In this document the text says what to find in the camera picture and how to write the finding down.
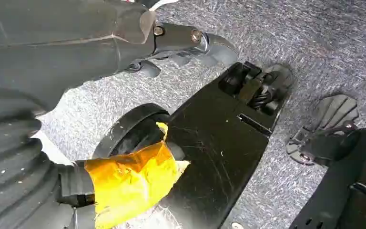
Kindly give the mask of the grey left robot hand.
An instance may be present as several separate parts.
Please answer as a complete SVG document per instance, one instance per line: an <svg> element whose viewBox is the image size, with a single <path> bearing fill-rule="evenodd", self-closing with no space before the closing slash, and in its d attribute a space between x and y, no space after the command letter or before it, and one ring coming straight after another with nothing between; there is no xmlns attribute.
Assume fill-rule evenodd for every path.
<svg viewBox="0 0 366 229"><path fill-rule="evenodd" d="M0 0L0 229L93 228L93 183L84 162L57 164L34 138L63 94L151 59L237 60L221 36L163 24L141 2Z"/></svg>

